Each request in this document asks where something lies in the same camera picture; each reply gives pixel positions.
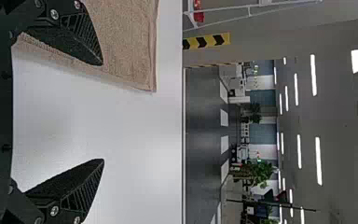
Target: black metal frame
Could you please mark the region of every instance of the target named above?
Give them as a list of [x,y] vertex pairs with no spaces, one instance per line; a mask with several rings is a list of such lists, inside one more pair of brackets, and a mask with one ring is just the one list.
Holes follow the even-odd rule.
[[[95,41],[98,42],[98,38],[96,38],[93,26],[89,26],[88,36],[85,36],[86,34],[83,33],[76,33],[75,29],[69,27],[69,22],[65,24],[62,21],[64,17],[62,17],[62,20],[57,21],[47,19],[49,16],[47,9],[51,8],[51,6],[67,10],[62,15],[74,15],[75,13],[71,9],[74,7],[74,1],[52,0],[47,4],[45,0],[0,0],[0,223],[41,224],[46,220],[46,216],[41,209],[30,201],[29,197],[21,193],[17,188],[16,182],[10,178],[13,153],[13,69],[11,46],[22,32],[27,31],[31,33],[36,28],[48,29],[58,25],[60,26],[59,28],[67,33],[67,36],[72,35],[73,39],[69,41],[79,43],[80,48],[81,45],[85,47],[84,49],[86,50],[81,49],[80,53],[88,51],[93,56],[96,56],[95,64],[102,64],[103,62],[102,54],[101,57],[98,57],[97,51],[101,49],[99,44],[98,46],[95,45]],[[83,9],[80,13],[87,14],[86,16],[88,17],[84,5],[81,4],[81,6]],[[87,42],[88,37],[92,37],[92,40],[89,42]],[[60,41],[60,39],[57,39],[57,46],[54,46],[54,43],[51,42],[49,44],[59,49],[60,44],[62,44]],[[74,221],[61,220],[60,223],[74,223]]]

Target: floor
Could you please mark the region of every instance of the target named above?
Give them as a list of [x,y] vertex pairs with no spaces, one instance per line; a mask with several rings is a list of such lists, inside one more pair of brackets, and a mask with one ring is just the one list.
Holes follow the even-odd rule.
[[228,140],[223,139],[231,124],[228,116],[221,117],[228,106],[218,74],[217,67],[186,70],[186,224],[211,223],[227,176],[222,167],[228,168]]
[[182,223],[181,5],[160,1],[156,93],[13,52],[12,176],[20,189],[104,158],[84,223]]
[[[352,72],[349,49],[327,49],[315,55],[316,96],[312,94],[309,54],[288,57],[287,64],[276,61],[277,99],[282,94],[283,105],[283,115],[279,116],[279,132],[284,133],[282,177],[286,189],[293,191],[295,205],[320,210],[306,213],[306,223],[358,223],[358,73]],[[297,134],[301,135],[302,169],[298,168]],[[321,186],[316,175],[315,137],[321,139]],[[283,211],[283,219],[299,223],[300,213],[295,211],[291,218],[289,211]]]

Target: bolt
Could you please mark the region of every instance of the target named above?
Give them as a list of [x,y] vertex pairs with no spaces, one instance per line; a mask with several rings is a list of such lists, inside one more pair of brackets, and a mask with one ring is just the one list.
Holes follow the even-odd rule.
[[3,71],[1,77],[2,77],[4,80],[11,79],[11,75],[10,75],[7,71]]
[[50,11],[50,15],[51,15],[51,18],[55,21],[60,17],[60,14],[58,13],[58,11],[56,9],[52,9]]
[[7,151],[10,151],[13,147],[9,144],[4,144],[2,145],[2,151],[3,152],[7,152]]
[[43,219],[41,217],[37,217],[35,220],[34,220],[34,224],[42,224],[42,221]]
[[13,193],[13,190],[14,190],[13,186],[9,185],[8,186],[8,194]]
[[79,10],[81,8],[81,4],[79,1],[75,1],[75,8]]
[[58,206],[54,206],[51,208],[50,215],[52,217],[55,217],[55,216],[57,216],[59,211],[60,211],[60,208]]
[[40,0],[34,0],[34,5],[35,5],[37,8],[41,8],[41,7],[42,7],[42,3],[40,2]]
[[75,217],[74,224],[80,224],[80,217]]

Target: white wall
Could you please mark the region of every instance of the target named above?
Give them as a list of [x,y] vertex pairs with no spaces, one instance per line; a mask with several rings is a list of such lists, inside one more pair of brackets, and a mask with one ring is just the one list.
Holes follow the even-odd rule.
[[104,158],[86,224],[182,223],[181,1],[160,1],[158,16],[157,93],[13,53],[20,189]]
[[245,88],[247,91],[274,90],[274,76],[248,77]]
[[267,181],[267,187],[265,189],[261,189],[259,186],[257,187],[253,187],[251,188],[251,192],[253,194],[259,194],[259,195],[264,195],[265,193],[267,193],[270,189],[273,190],[274,195],[278,195],[279,194],[279,190],[278,190],[278,180],[268,180]]
[[277,160],[278,152],[276,145],[249,145],[251,155],[254,155],[257,151],[260,152],[260,158],[263,160]]

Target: gray floor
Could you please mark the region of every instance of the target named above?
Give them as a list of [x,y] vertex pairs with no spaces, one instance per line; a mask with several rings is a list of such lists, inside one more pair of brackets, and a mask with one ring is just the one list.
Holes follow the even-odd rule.
[[186,71],[186,224],[210,223],[220,202],[221,136],[228,127],[220,123],[220,109],[227,104],[220,97],[218,68]]
[[[289,88],[289,112],[283,107],[279,131],[284,132],[282,177],[293,189],[294,203],[320,209],[306,213],[306,223],[328,224],[332,217],[342,224],[358,223],[358,74],[351,70],[350,50],[316,52],[318,95],[312,96],[309,54],[277,61],[279,93]],[[299,106],[295,106],[294,73],[298,73]],[[296,135],[301,134],[302,164],[297,167]],[[315,136],[321,138],[323,185],[316,180]],[[300,213],[288,223],[300,223]]]

